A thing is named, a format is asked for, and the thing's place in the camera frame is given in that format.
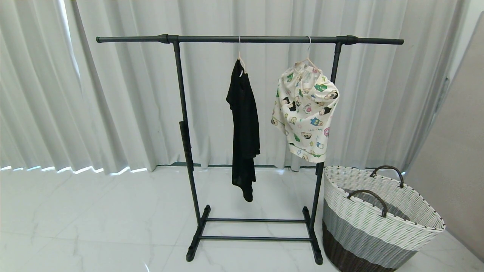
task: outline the curtain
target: curtain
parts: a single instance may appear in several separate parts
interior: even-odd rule
[[[1,166],[105,172],[185,161],[173,47],[98,44],[96,36],[280,35],[402,38],[403,45],[344,45],[327,164],[403,166],[430,95],[458,0],[34,0],[1,2]],[[227,95],[240,51],[260,125],[258,165],[311,165],[288,152],[270,123],[279,76],[308,44],[181,44],[193,156],[229,165]],[[330,76],[334,45],[310,58]]]

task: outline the gray woven section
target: gray woven section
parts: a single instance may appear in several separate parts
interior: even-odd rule
[[[343,190],[345,190],[345,192],[347,192],[348,194],[351,194],[355,191],[355,190],[349,190],[349,189],[343,189]],[[378,201],[378,199],[376,199],[374,196],[372,196],[370,194],[356,194],[353,197],[357,197],[357,198],[359,198],[363,201],[366,201],[366,202],[368,202],[372,205],[377,206],[380,209],[383,209],[383,205],[380,203],[380,201]],[[394,206],[392,203],[386,203],[386,204],[387,204],[387,208],[388,208],[389,213],[394,214],[394,215],[396,215],[396,216],[398,216],[402,219],[410,220],[410,217],[408,217],[406,214],[404,214],[401,209]]]
[[[405,250],[387,243],[353,227],[348,221],[339,217],[328,206],[326,200],[324,200],[323,220],[334,239],[346,250],[385,268],[397,269],[417,253],[417,251]]]

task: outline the black metal garment rack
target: black metal garment rack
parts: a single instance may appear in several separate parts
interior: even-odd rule
[[[175,49],[175,60],[178,72],[178,85],[180,87],[181,110],[183,112],[183,121],[180,122],[180,131],[185,151],[188,177],[192,189],[193,205],[197,217],[197,230],[193,236],[191,245],[188,247],[186,260],[192,261],[195,257],[200,240],[240,240],[240,241],[282,241],[282,242],[310,242],[313,248],[314,259],[317,264],[323,263],[323,256],[318,245],[318,239],[314,232],[314,221],[318,207],[319,191],[321,189],[321,180],[323,175],[324,163],[316,165],[316,189],[314,191],[313,207],[311,215],[306,206],[302,209],[304,219],[247,219],[247,218],[209,218],[210,205],[205,206],[203,214],[200,216],[198,207],[197,191],[195,189],[195,180],[193,177],[193,159],[192,147],[190,144],[190,133],[188,131],[188,117],[185,102],[185,88],[183,85],[182,61],[180,57],[180,43],[315,43],[315,44],[335,44],[333,69],[331,71],[331,82],[336,81],[336,71],[338,69],[339,54],[342,45],[353,44],[381,44],[381,45],[401,45],[403,40],[400,39],[379,39],[379,38],[358,38],[355,36],[336,36],[336,37],[275,37],[275,36],[178,36],[162,34],[158,36],[139,36],[139,37],[97,37],[98,43],[123,43],[123,42],[160,42],[164,44],[173,44]],[[309,234],[309,238],[301,237],[249,237],[249,236],[205,236],[203,229],[207,222],[255,222],[255,223],[304,223]]]

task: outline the woven basket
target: woven basket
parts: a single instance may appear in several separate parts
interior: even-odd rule
[[[400,181],[376,175],[397,171]],[[325,168],[323,247],[343,272],[395,271],[445,230],[440,215],[393,166]]]

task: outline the white marble floor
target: white marble floor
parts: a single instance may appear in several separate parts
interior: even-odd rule
[[[247,203],[229,168],[196,169],[200,208],[210,204],[213,217],[290,219],[311,209],[313,169],[258,168],[257,178]],[[196,220],[184,167],[118,176],[4,170],[0,179],[1,272],[337,271],[325,256],[316,265],[306,242],[202,241],[186,262]],[[204,234],[307,236],[302,224],[257,223],[208,223]],[[398,271],[474,272],[484,264],[443,233]]]

